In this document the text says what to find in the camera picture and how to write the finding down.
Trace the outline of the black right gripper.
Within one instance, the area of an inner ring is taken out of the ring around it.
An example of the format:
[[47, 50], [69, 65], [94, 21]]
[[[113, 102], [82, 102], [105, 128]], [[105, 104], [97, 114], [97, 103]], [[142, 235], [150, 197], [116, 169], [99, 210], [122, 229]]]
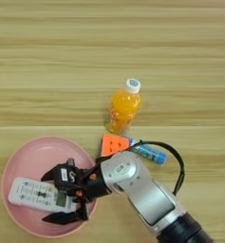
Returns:
[[[102, 173], [102, 163], [99, 161], [90, 169], [80, 169], [75, 166], [74, 159], [68, 159], [68, 175], [70, 185], [66, 193], [72, 200], [80, 204], [80, 208], [71, 213], [53, 213], [43, 218], [43, 221], [51, 224], [66, 225], [79, 220], [87, 221], [89, 212], [86, 204], [94, 199], [107, 196], [111, 190], [105, 185]], [[67, 165], [58, 164], [46, 172], [41, 180], [54, 182], [68, 182]]]

